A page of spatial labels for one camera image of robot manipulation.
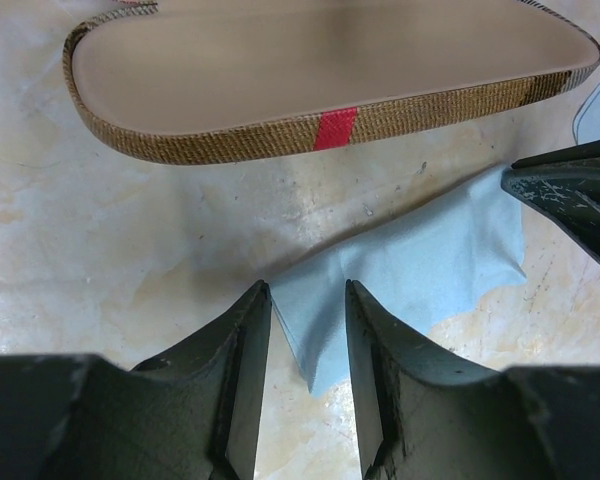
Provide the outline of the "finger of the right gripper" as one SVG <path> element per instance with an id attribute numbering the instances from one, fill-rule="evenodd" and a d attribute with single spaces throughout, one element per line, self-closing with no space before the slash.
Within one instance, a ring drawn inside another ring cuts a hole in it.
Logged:
<path id="1" fill-rule="evenodd" d="M 505 170 L 501 187 L 600 265 L 600 140 L 521 159 Z"/>

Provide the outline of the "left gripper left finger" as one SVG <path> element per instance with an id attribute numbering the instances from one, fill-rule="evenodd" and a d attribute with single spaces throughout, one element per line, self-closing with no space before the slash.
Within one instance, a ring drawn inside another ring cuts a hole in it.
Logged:
<path id="1" fill-rule="evenodd" d="M 0 479 L 250 479 L 271 297 L 130 370 L 95 354 L 0 355 Z"/>

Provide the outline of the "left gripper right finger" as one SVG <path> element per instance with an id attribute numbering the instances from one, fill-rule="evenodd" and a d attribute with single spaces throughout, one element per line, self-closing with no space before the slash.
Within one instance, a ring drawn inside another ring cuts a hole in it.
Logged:
<path id="1" fill-rule="evenodd" d="M 600 366 L 495 371 L 346 285 L 366 479 L 600 479 Z"/>

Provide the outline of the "brown striped glasses case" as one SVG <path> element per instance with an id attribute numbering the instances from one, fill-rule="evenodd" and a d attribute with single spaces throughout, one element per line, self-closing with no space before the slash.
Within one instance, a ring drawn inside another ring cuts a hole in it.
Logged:
<path id="1" fill-rule="evenodd" d="M 67 36 L 91 133 L 169 165 L 275 158 L 533 104 L 600 64 L 535 1 L 129 1 Z"/>

